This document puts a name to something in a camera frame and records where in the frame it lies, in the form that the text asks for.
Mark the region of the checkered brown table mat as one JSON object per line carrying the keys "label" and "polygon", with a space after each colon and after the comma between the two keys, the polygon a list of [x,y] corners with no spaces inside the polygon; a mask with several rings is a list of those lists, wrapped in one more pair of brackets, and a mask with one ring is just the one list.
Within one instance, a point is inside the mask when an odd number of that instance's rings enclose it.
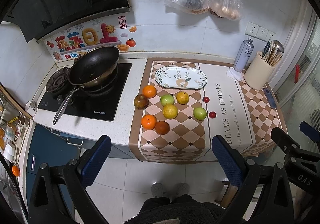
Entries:
{"label": "checkered brown table mat", "polygon": [[271,131],[285,129],[268,87],[253,89],[229,76],[229,67],[149,58],[129,137],[141,161],[213,162],[212,139],[221,135],[241,155],[257,157],[274,147]]}

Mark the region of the yellow lemon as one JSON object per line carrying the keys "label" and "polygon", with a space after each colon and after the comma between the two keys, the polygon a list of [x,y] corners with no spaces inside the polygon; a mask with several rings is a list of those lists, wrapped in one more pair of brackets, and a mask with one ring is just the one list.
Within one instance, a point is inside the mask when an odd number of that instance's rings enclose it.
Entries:
{"label": "yellow lemon", "polygon": [[176,95],[176,100],[179,104],[185,105],[189,102],[189,94],[184,91],[180,91]]}
{"label": "yellow lemon", "polygon": [[166,119],[174,119],[178,114],[178,109],[173,104],[167,104],[163,107],[162,112]]}

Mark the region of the cluttered side shelf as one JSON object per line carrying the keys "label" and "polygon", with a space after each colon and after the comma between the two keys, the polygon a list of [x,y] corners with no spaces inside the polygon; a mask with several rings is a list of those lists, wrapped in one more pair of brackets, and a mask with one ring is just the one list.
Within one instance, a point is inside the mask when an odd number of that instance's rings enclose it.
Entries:
{"label": "cluttered side shelf", "polygon": [[1,153],[15,165],[18,165],[32,119],[1,84]]}

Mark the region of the red cherry tomato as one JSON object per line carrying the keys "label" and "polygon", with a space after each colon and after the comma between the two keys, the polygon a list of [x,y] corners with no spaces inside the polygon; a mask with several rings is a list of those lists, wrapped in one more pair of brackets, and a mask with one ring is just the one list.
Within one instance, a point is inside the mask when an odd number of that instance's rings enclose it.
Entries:
{"label": "red cherry tomato", "polygon": [[204,101],[204,103],[208,103],[208,102],[210,101],[210,99],[209,99],[209,97],[205,96],[205,97],[203,98],[203,101]]}
{"label": "red cherry tomato", "polygon": [[216,112],[210,112],[209,113],[210,118],[215,118],[216,117]]}

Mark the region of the oval floral ceramic plate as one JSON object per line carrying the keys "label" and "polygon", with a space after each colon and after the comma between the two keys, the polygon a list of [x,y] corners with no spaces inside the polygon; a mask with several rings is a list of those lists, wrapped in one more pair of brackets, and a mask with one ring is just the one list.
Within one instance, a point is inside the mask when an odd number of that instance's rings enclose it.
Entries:
{"label": "oval floral ceramic plate", "polygon": [[167,89],[200,90],[206,86],[207,77],[197,68],[163,67],[155,72],[155,81]]}

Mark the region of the black gas stove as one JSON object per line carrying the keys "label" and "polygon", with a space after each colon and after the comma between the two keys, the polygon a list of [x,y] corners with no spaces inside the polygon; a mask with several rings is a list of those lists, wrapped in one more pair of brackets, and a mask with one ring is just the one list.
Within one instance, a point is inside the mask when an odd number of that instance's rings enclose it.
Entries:
{"label": "black gas stove", "polygon": [[[89,91],[77,91],[69,100],[65,114],[113,121],[131,67],[131,63],[120,63],[108,86],[100,85]],[[38,104],[39,109],[57,112],[63,100],[74,89],[67,79],[69,71],[70,68],[63,67],[49,78],[46,92]]]}

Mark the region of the metal ladle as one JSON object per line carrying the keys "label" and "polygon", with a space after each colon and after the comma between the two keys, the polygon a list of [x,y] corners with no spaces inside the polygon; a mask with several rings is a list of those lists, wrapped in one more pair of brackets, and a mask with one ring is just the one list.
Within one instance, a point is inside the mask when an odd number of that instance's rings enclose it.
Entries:
{"label": "metal ladle", "polygon": [[274,51],[274,50],[277,50],[277,49],[280,49],[281,51],[284,52],[284,47],[283,47],[283,45],[280,43],[280,41],[278,41],[278,40],[273,40],[273,41],[272,41],[272,47],[271,47],[270,53],[271,53],[272,51]]}

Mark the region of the white folded tissue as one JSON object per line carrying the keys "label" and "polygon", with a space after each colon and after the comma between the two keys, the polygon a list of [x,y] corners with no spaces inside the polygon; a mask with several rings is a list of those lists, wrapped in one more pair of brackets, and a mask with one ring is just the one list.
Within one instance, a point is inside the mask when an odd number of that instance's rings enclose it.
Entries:
{"label": "white folded tissue", "polygon": [[234,68],[228,68],[226,75],[228,77],[232,78],[233,80],[238,81],[238,82],[244,80],[244,74],[235,71]]}

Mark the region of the green apple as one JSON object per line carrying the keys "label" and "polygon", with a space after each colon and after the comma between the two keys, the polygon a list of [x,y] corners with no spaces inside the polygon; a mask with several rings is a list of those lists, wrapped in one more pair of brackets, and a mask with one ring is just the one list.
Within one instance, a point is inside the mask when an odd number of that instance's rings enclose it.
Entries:
{"label": "green apple", "polygon": [[172,95],[161,96],[161,105],[162,106],[166,106],[166,105],[174,104],[174,103],[175,103],[175,99],[173,98]]}
{"label": "green apple", "polygon": [[193,110],[193,116],[199,120],[203,121],[207,117],[207,112],[204,108],[198,107]]}

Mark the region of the dark brown passion fruit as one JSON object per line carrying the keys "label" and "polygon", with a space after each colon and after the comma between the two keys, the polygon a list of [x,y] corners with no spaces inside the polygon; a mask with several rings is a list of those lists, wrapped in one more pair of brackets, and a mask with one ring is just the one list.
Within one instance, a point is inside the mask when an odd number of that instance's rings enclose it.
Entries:
{"label": "dark brown passion fruit", "polygon": [[139,94],[135,97],[133,104],[135,106],[136,109],[138,110],[144,110],[148,107],[149,105],[149,100],[148,98],[143,95],[143,94]]}

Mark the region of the white small cup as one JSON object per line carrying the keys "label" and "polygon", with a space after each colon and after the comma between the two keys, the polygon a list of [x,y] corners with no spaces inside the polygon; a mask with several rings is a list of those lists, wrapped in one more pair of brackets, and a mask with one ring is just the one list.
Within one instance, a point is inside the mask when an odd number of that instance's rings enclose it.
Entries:
{"label": "white small cup", "polygon": [[28,101],[24,108],[25,112],[27,112],[31,117],[35,116],[37,112],[37,104],[35,101]]}

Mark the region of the dark reddish orange fruit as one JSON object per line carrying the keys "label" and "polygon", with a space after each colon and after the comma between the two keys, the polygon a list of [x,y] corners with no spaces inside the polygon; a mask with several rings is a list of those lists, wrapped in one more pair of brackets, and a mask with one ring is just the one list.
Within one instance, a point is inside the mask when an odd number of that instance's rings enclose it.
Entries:
{"label": "dark reddish orange fruit", "polygon": [[155,131],[159,135],[166,135],[170,131],[170,125],[166,121],[158,121],[155,125]]}

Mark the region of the grey slipper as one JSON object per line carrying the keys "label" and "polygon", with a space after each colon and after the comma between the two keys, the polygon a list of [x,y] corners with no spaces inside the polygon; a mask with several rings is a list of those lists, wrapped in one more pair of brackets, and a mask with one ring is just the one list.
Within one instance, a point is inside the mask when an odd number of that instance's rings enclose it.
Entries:
{"label": "grey slipper", "polygon": [[154,183],[151,186],[151,193],[153,197],[167,197],[168,193],[165,186],[161,183]]}
{"label": "grey slipper", "polygon": [[173,198],[180,197],[182,195],[188,195],[189,194],[189,184],[187,183],[178,183],[174,187],[174,192],[173,192]]}

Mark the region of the orange mandarin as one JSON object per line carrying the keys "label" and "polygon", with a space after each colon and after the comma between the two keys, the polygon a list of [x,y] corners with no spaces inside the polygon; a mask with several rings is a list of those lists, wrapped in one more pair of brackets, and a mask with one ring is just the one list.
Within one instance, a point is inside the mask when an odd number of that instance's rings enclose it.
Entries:
{"label": "orange mandarin", "polygon": [[157,95],[157,89],[154,86],[147,85],[143,88],[143,95],[151,99]]}
{"label": "orange mandarin", "polygon": [[153,115],[145,115],[142,117],[140,123],[144,129],[152,130],[156,126],[157,118]]}

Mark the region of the blue flat tool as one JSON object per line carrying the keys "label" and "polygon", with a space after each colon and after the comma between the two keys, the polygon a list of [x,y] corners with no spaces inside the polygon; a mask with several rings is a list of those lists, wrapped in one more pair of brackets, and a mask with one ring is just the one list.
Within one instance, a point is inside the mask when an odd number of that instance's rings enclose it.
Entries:
{"label": "blue flat tool", "polygon": [[277,108],[276,101],[274,100],[271,91],[268,88],[263,88],[263,92],[264,92],[264,94],[265,94],[265,96],[267,98],[267,101],[268,101],[268,103],[270,105],[270,108],[272,108],[272,109]]}

